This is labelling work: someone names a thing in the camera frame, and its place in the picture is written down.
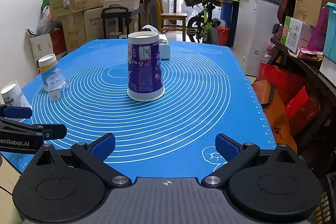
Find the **clear plastic cup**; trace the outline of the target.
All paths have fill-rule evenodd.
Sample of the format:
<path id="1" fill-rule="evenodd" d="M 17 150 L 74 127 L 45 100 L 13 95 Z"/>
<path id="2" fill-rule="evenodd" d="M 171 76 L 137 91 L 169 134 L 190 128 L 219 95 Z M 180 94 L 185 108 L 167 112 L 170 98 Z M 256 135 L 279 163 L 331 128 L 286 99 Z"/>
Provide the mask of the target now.
<path id="1" fill-rule="evenodd" d="M 47 92 L 51 101 L 63 100 L 71 93 L 70 82 L 61 73 L 51 75 L 47 79 Z"/>

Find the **black utility cart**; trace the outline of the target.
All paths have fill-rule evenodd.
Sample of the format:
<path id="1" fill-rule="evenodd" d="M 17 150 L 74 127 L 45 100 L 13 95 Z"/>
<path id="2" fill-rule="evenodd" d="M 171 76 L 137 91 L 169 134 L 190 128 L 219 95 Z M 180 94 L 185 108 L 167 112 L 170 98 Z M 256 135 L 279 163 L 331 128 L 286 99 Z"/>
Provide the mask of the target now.
<path id="1" fill-rule="evenodd" d="M 106 20 L 107 19 L 117 19 L 118 21 L 118 31 L 123 34 L 124 28 L 126 28 L 126 36 L 130 34 L 129 23 L 133 16 L 138 16 L 138 30 L 141 30 L 141 8 L 129 11 L 127 7 L 116 6 L 107 7 L 102 9 L 101 19 L 104 32 L 104 38 L 108 38 L 108 33 L 106 31 Z"/>

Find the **teal storage box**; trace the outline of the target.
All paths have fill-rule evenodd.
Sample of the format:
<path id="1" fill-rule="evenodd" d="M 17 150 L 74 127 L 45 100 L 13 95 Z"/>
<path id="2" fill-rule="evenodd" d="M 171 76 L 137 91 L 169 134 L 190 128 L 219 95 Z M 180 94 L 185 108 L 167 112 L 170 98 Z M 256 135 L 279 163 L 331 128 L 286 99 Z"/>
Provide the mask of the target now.
<path id="1" fill-rule="evenodd" d="M 329 18 L 323 55 L 336 63 L 336 4 L 328 2 L 326 7 L 329 9 Z"/>

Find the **green white product box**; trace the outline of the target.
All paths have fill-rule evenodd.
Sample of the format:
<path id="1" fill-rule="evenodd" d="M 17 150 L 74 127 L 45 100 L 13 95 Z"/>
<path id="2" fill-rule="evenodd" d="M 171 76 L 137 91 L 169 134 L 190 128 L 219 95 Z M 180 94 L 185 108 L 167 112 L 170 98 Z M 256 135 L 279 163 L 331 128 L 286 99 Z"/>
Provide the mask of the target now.
<path id="1" fill-rule="evenodd" d="M 302 28 L 302 21 L 286 16 L 280 42 L 293 53 L 297 53 Z"/>

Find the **wooden chair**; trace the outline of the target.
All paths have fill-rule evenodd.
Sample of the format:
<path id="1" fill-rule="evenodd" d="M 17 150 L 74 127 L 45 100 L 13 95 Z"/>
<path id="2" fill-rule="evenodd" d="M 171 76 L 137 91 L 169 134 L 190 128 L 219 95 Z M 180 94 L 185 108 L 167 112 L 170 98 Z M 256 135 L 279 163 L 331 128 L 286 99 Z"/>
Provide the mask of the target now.
<path id="1" fill-rule="evenodd" d="M 165 31 L 181 31 L 182 32 L 182 40 L 186 41 L 186 13 L 169 13 L 163 11 L 163 1 L 155 0 L 155 8 L 157 12 L 157 25 L 160 33 Z M 165 24 L 165 21 L 181 21 L 182 24 Z"/>

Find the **orange bag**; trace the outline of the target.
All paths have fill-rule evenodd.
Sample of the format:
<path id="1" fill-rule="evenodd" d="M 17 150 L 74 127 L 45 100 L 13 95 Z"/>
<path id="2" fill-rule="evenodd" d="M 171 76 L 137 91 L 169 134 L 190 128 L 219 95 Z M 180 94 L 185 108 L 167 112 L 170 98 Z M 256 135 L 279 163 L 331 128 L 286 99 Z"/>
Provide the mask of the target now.
<path id="1" fill-rule="evenodd" d="M 276 144 L 287 144 L 297 153 L 297 145 L 290 134 L 285 106 L 274 84 L 262 80 L 253 83 L 252 88 L 268 120 Z"/>

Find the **red white cardboard box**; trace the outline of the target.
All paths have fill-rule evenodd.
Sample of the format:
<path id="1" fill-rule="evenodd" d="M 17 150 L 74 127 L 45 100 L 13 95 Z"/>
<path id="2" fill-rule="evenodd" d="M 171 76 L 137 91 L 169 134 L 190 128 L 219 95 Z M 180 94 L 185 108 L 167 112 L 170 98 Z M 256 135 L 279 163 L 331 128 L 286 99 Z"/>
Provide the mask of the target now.
<path id="1" fill-rule="evenodd" d="M 40 73 L 38 60 L 43 56 L 53 53 L 55 54 L 56 59 L 59 60 L 67 54 L 66 42 L 62 29 L 56 29 L 53 32 L 40 36 L 37 36 L 29 29 L 26 29 L 25 35 L 29 39 L 38 73 Z"/>

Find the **blue silicone mat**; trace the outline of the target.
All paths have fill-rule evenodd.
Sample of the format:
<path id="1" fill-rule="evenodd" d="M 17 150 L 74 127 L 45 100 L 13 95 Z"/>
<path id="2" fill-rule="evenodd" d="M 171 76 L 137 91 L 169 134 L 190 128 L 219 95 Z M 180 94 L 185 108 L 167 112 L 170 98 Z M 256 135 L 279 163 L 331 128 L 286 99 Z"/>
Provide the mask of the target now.
<path id="1" fill-rule="evenodd" d="M 94 40 L 59 60 L 68 86 L 51 101 L 35 77 L 23 88 L 31 123 L 62 123 L 57 149 L 116 138 L 106 163 L 131 179 L 196 177 L 223 166 L 215 149 L 223 133 L 238 143 L 274 149 L 271 129 L 256 94 L 227 47 L 171 42 L 161 62 L 165 94 L 153 102 L 127 96 L 127 41 Z"/>

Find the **lower stacked cardboard box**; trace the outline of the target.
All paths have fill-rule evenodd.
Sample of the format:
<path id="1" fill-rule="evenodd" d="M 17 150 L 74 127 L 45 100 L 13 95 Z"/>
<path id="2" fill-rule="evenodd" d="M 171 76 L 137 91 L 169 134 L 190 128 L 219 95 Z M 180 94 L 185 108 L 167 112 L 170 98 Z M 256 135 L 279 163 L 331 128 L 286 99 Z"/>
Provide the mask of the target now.
<path id="1" fill-rule="evenodd" d="M 68 53 L 87 42 L 104 38 L 102 9 L 99 7 L 61 17 Z"/>

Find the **green black bicycle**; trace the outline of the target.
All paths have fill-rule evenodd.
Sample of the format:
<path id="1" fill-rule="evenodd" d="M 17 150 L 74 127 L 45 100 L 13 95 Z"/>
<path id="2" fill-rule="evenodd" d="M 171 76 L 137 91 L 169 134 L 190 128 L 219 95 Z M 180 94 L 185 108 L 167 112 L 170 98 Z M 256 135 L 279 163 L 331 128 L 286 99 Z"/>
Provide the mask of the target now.
<path id="1" fill-rule="evenodd" d="M 183 0 L 187 7 L 202 5 L 203 10 L 189 19 L 186 35 L 193 43 L 220 45 L 219 32 L 217 30 L 221 21 L 213 18 L 213 11 L 221 6 L 218 0 Z"/>

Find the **purple paper cup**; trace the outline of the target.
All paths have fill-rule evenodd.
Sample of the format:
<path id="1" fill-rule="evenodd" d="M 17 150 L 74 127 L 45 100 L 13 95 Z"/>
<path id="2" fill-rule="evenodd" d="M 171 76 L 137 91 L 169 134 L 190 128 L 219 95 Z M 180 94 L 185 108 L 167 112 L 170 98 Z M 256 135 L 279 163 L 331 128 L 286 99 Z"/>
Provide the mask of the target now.
<path id="1" fill-rule="evenodd" d="M 159 34 L 140 31 L 128 35 L 127 73 L 131 99 L 151 102 L 164 95 Z"/>

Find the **blue yellow paper cup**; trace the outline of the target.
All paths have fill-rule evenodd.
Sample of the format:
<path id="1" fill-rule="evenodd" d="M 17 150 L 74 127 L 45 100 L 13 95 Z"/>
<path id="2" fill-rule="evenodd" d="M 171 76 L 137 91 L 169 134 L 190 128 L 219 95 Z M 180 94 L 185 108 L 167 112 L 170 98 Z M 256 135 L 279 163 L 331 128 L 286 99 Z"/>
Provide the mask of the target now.
<path id="1" fill-rule="evenodd" d="M 49 55 L 45 55 L 41 57 L 38 60 L 38 64 L 39 64 L 39 70 L 40 70 L 40 74 L 41 74 L 41 78 L 43 82 L 43 88 L 45 92 L 47 92 L 48 91 L 47 79 L 50 76 L 56 73 L 59 73 L 58 61 L 56 59 L 55 54 L 51 53 Z"/>

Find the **white tissue box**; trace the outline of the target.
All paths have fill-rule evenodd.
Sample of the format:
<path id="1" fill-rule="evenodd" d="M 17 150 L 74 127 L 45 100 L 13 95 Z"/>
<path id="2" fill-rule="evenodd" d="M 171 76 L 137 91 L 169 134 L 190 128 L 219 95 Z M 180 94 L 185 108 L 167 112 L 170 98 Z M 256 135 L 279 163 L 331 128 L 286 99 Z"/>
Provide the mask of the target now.
<path id="1" fill-rule="evenodd" d="M 160 57 L 162 60 L 168 60 L 171 56 L 171 48 L 169 41 L 166 37 L 166 35 L 161 34 L 159 30 L 157 30 L 154 26 L 151 25 L 145 25 L 142 28 L 143 31 L 151 31 L 155 32 L 159 35 L 159 50 L 160 50 Z"/>

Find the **red shopping bag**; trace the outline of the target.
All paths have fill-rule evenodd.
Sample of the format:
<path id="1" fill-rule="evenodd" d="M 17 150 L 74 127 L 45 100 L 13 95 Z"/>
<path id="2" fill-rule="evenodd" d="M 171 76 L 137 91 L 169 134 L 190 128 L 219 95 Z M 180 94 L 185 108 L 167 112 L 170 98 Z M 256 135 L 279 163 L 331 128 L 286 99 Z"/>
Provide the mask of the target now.
<path id="1" fill-rule="evenodd" d="M 318 114 L 318 99 L 306 78 L 274 65 L 260 64 L 257 79 L 273 84 L 285 106 L 290 134 L 297 135 Z"/>

